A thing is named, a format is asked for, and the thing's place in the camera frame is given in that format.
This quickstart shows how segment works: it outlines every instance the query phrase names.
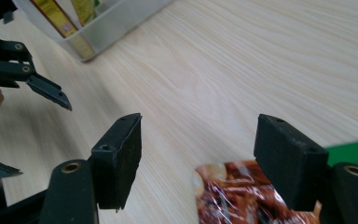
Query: green mat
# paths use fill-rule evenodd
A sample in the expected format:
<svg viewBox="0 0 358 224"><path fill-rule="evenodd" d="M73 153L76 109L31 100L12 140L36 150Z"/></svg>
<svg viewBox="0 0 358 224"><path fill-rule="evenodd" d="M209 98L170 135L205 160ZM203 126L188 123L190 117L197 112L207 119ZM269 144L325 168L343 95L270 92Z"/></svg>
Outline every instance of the green mat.
<svg viewBox="0 0 358 224"><path fill-rule="evenodd" d="M342 161L358 164L358 142L328 147L326 150L330 153L328 159L330 166Z"/></svg>

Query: plastic food packet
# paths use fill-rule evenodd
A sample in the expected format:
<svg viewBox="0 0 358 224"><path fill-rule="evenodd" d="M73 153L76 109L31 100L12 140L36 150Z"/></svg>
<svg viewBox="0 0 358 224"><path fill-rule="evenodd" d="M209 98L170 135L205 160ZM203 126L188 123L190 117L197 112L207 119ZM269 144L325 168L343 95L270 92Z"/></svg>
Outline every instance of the plastic food packet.
<svg viewBox="0 0 358 224"><path fill-rule="evenodd" d="M313 212L286 207L256 161L201 165L194 174L200 224L319 224Z"/></svg>

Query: plastic bin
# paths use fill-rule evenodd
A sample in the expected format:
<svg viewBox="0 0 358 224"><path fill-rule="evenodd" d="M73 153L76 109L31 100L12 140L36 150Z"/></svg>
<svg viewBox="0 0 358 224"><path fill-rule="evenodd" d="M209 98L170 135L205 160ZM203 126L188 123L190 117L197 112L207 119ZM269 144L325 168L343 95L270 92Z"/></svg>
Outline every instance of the plastic bin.
<svg viewBox="0 0 358 224"><path fill-rule="evenodd" d="M78 31L66 38L63 38L54 29L30 0L13 0L13 3L31 23L61 45L69 54L81 61L86 61L109 47L129 30L171 1L101 1L101 4L95 8L97 17L86 26L80 28L78 18L70 18L78 28Z"/></svg>

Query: wooden table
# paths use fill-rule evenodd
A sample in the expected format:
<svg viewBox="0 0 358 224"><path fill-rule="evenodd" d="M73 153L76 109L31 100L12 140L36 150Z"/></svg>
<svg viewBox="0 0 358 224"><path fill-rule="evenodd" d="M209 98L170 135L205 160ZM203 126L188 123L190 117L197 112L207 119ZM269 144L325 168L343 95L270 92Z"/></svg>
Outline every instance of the wooden table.
<svg viewBox="0 0 358 224"><path fill-rule="evenodd" d="M176 0L88 63L19 13L0 38L23 42L74 109L3 89L0 161L24 172L4 180L10 204L134 112L140 168L126 208L100 211L101 223L197 223L194 169L252 160L260 113L323 147L358 140L358 1Z"/></svg>

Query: shiny plastic wrapper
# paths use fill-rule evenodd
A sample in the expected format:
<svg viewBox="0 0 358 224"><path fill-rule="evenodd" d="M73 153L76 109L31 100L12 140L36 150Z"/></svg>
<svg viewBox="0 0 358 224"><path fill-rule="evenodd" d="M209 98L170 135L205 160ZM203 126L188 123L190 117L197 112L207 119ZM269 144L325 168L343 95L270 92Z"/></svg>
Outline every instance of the shiny plastic wrapper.
<svg viewBox="0 0 358 224"><path fill-rule="evenodd" d="M319 224L321 205L288 209L256 161L201 165L194 186L200 224Z"/></svg>

